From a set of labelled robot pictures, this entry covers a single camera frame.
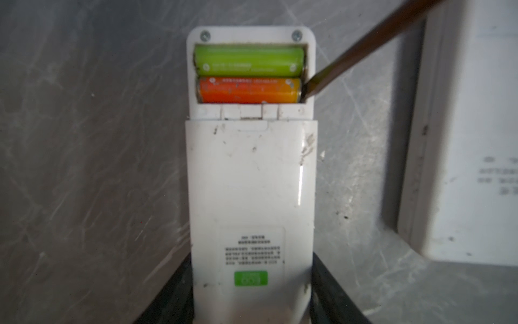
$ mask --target gray wall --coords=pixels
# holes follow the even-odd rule
[[[304,24],[322,68],[399,3],[3,0],[0,322],[130,323],[188,253],[193,27]],[[432,263],[392,229],[421,38],[317,97],[315,250],[375,323],[512,322],[517,269]]]

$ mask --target plastic casing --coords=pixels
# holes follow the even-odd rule
[[[295,30],[303,35],[298,42],[292,40]],[[202,31],[210,33],[208,42],[201,41]],[[187,38],[195,322],[307,322],[318,137],[313,98],[302,104],[200,104],[193,50],[202,43],[303,45],[309,78],[315,73],[314,35],[305,27],[201,26]],[[266,271],[268,282],[237,285],[234,274],[242,271]]]
[[[428,17],[398,221],[439,261],[518,265],[518,2]]]

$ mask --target screwdriver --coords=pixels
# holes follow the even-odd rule
[[[441,1],[410,0],[401,5],[367,35],[306,82],[302,87],[301,101],[319,93],[339,75],[404,31],[412,23],[423,18]]]

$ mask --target aa battery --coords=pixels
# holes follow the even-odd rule
[[[289,46],[196,45],[199,76],[291,77],[304,71],[304,49]]]
[[[301,82],[293,78],[201,77],[201,103],[295,104],[300,100]]]

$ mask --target green sticker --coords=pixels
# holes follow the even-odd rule
[[[236,271],[234,272],[234,284],[238,287],[266,286],[268,284],[268,272]]]

